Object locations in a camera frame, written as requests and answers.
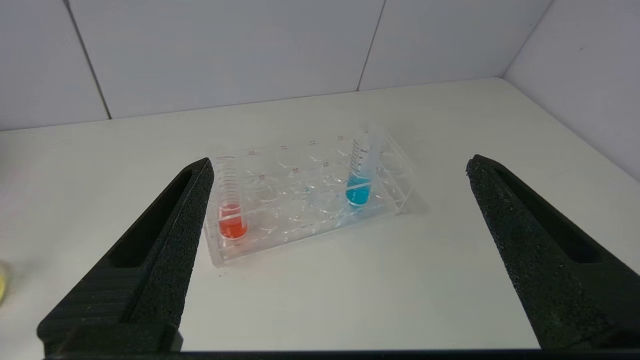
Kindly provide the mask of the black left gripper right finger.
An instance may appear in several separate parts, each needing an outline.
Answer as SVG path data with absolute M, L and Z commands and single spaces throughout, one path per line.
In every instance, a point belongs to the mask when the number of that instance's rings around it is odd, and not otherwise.
M 542 349 L 638 349 L 640 277 L 500 162 L 471 191 Z

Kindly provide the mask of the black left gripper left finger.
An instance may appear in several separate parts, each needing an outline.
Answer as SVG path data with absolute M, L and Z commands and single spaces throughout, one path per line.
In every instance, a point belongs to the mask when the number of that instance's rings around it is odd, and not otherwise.
M 181 346 L 214 179 L 207 157 L 177 174 L 39 323 L 44 353 L 150 354 Z

